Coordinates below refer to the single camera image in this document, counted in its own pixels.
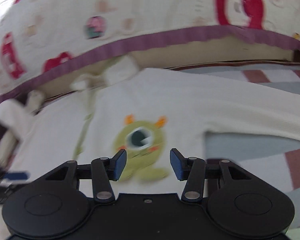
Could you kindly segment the white waffle knit garment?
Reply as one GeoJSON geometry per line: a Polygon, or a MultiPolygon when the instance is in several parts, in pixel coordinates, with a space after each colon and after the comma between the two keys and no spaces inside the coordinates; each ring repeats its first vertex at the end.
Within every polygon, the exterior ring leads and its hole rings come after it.
{"type": "Polygon", "coordinates": [[[205,158],[210,133],[274,135],[300,141],[300,95],[223,77],[144,69],[95,92],[75,92],[38,114],[15,100],[0,124],[20,144],[11,169],[35,180],[68,161],[86,164],[127,151],[114,191],[181,193],[169,152],[205,158]]]}

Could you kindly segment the white cartoon print bedspread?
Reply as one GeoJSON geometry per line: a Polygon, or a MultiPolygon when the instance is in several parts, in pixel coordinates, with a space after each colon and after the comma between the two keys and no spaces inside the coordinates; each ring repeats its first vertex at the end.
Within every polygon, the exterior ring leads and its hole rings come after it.
{"type": "Polygon", "coordinates": [[[300,50],[300,0],[12,0],[0,101],[129,52],[230,34],[300,50]]]}

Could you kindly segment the checkered cartoon play mat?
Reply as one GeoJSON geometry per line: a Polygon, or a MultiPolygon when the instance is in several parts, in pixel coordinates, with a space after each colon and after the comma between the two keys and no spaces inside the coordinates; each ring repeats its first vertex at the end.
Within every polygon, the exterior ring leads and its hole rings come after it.
{"type": "MultiPolygon", "coordinates": [[[[300,63],[192,65],[178,67],[178,70],[252,82],[300,95],[300,63]]],[[[207,132],[203,138],[207,159],[231,159],[286,193],[296,211],[290,235],[300,233],[300,141],[268,135],[215,132],[207,132]]]]}

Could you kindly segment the beige mattress side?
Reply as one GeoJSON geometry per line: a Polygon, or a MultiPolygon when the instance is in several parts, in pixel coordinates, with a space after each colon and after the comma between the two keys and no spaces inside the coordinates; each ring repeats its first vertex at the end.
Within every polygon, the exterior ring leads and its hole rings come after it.
{"type": "MultiPolygon", "coordinates": [[[[266,44],[248,44],[234,36],[213,39],[206,42],[190,42],[172,45],[164,48],[154,48],[144,51],[134,51],[127,56],[140,69],[143,68],[171,68],[203,64],[211,62],[249,61],[249,60],[283,60],[292,61],[292,50],[269,46],[266,44]]],[[[121,61],[124,56],[95,62],[83,68],[51,80],[37,89],[47,98],[68,92],[72,81],[81,74],[100,75],[105,69],[121,61]]]]}

